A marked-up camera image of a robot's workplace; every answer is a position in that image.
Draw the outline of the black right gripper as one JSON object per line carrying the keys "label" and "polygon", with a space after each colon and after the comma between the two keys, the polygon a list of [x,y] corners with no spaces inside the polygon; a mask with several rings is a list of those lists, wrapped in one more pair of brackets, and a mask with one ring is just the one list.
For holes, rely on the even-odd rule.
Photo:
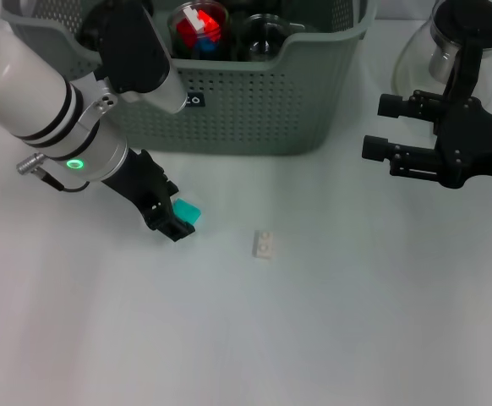
{"label": "black right gripper", "polygon": [[388,161],[390,175],[460,189],[476,176],[492,177],[492,114],[479,99],[450,104],[442,95],[415,90],[408,99],[382,94],[377,114],[439,123],[435,148],[391,143],[365,135],[362,158]]}

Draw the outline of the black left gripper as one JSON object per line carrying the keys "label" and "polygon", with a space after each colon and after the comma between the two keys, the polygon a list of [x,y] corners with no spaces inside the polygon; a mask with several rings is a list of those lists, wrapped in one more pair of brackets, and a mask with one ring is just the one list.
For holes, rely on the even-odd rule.
{"label": "black left gripper", "polygon": [[128,149],[120,168],[103,183],[130,201],[140,212],[146,225],[173,242],[195,232],[192,224],[172,214],[170,195],[179,192],[146,150]]}

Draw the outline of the cyan square building brick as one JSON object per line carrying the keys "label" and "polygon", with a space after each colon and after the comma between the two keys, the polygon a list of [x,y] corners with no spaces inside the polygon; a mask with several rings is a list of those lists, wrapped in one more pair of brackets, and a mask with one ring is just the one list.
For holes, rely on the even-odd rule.
{"label": "cyan square building brick", "polygon": [[200,208],[180,198],[172,203],[172,209],[178,219],[191,225],[195,225],[201,217]]}

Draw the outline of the glass jar with bricks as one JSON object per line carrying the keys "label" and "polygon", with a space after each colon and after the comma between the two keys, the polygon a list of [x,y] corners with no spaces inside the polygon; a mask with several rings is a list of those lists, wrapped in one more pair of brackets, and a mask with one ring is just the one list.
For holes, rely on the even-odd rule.
{"label": "glass jar with bricks", "polygon": [[220,42],[226,44],[231,50],[231,28],[230,28],[230,15],[223,4],[217,2],[217,0],[191,0],[186,2],[173,10],[171,15],[167,20],[168,29],[171,34],[172,44],[175,41],[182,42],[178,38],[178,33],[176,29],[177,23],[181,19],[187,19],[183,10],[186,6],[191,6],[192,8],[205,11],[210,15],[219,25],[220,29],[212,32],[204,32],[202,28],[196,30],[197,40],[199,38],[208,37],[213,41],[219,40]]}

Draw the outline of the dark red long brick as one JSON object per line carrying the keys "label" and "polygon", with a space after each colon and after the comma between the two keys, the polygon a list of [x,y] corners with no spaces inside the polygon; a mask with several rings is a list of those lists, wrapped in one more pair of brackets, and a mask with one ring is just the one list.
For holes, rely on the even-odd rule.
{"label": "dark red long brick", "polygon": [[187,19],[181,19],[176,25],[178,38],[186,47],[192,48],[197,42],[197,32]]}

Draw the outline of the orange-red sloped brick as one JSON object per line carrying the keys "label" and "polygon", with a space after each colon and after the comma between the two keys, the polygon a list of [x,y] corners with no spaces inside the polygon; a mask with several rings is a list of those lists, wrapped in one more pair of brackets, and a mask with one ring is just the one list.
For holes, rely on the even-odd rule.
{"label": "orange-red sloped brick", "polygon": [[220,25],[205,11],[198,10],[198,20],[201,22],[202,30],[206,32],[212,32],[220,29]]}

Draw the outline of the grey perforated storage bin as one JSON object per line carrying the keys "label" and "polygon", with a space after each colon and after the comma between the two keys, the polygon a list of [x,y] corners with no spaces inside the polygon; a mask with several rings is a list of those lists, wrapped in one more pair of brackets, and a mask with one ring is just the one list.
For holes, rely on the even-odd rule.
{"label": "grey perforated storage bin", "polygon": [[[79,34],[101,0],[3,0],[13,32],[60,74],[76,80],[99,55]],[[171,115],[123,102],[110,119],[135,148],[224,155],[295,155],[319,147],[330,131],[353,54],[374,21],[376,0],[283,0],[294,28],[263,62],[175,61],[187,91],[200,99]]]}

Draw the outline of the dark clay teapot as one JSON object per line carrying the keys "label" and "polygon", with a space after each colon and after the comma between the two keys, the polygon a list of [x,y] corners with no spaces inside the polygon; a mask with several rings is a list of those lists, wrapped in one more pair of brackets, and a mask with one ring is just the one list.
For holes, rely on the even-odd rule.
{"label": "dark clay teapot", "polygon": [[101,27],[105,23],[107,15],[106,0],[100,0],[86,15],[77,35],[78,43],[91,51],[97,51]]}

